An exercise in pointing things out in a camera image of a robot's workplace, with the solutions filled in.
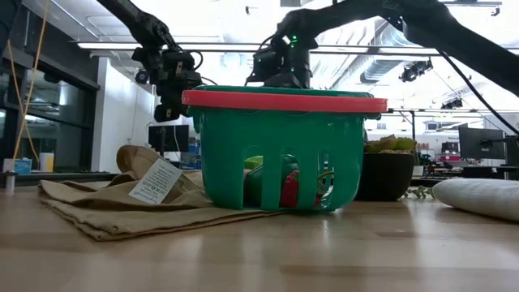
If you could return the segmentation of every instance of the black robotic arm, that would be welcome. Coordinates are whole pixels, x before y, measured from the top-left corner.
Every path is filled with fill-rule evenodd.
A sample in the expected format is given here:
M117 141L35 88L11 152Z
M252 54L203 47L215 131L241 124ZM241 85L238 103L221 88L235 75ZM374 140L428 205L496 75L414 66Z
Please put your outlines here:
M519 58L459 24L437 0L345 0L319 10L291 11L278 24L271 47L255 56L250 81L268 86L310 87L309 50L322 32L381 16L416 44L436 48L519 95Z
M191 52L177 45L168 27L157 17L140 10L130 0L97 0L128 27L142 48L132 59L141 62L149 73L149 82L157 86L161 104L155 108L155 119L166 122L187 116L182 92L202 84Z

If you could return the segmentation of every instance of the white pillow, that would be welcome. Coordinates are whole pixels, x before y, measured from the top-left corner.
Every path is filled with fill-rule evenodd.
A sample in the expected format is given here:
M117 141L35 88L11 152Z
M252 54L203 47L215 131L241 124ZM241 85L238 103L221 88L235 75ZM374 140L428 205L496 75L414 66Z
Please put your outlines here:
M519 182L454 178L435 185L436 199L465 211L519 221Z

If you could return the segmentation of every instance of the green vegetable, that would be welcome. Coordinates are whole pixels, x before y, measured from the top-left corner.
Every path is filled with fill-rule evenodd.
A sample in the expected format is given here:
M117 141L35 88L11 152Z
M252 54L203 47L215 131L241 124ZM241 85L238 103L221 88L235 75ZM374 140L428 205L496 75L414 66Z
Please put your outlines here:
M407 198L410 194L416 195L416 197L419 199L426 199L427 195L430 195L432 197L432 199L436 199L435 194L432 191L432 188L430 188L430 187L419 186L418 189L413 189L413 190L409 189L404 194L404 197Z
M390 135L380 139L380 141L370 141L364 144L365 153L392 153L407 152L410 153L416 146L416 141L410 138L396 138Z
M243 189L244 199L248 205L260 206L261 205L261 192L263 182L263 165L254 168L245 177L245 186ZM279 182L279 188L283 187L283 183L289 174L295 170L299 170L298 160L289 154L281 156L281 177Z
M263 157L250 157L245 160L244 168L246 170L253 170L254 168L263 164Z

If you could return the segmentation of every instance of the table surface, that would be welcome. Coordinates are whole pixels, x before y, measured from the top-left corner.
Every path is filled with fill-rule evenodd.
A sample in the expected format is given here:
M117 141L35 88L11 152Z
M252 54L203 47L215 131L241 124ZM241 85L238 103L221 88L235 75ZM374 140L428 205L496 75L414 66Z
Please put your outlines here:
M2 291L517 291L519 226L434 200L359 203L97 243L0 193Z

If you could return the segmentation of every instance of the glass wall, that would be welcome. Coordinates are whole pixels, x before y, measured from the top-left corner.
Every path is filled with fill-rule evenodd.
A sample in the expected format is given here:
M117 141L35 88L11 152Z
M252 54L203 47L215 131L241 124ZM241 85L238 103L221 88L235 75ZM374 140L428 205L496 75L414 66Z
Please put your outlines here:
M25 121L36 156L53 153L55 172L89 171L95 92L78 88L43 71L37 71L36 74L27 71L26 76L26 79L18 79L18 82L24 103L28 101L31 82L34 82ZM14 88L14 80L4 71L0 75L2 159L12 157L21 126L21 110ZM32 159L32 169L38 170L40 166L28 137L28 133L23 130L18 158Z
M78 124L93 122L92 111L94 109L90 106L92 97L89 96L89 92L42 71L37 71L35 75L32 71L28 71L24 101L28 98L33 79L34 89L29 109L68 122Z

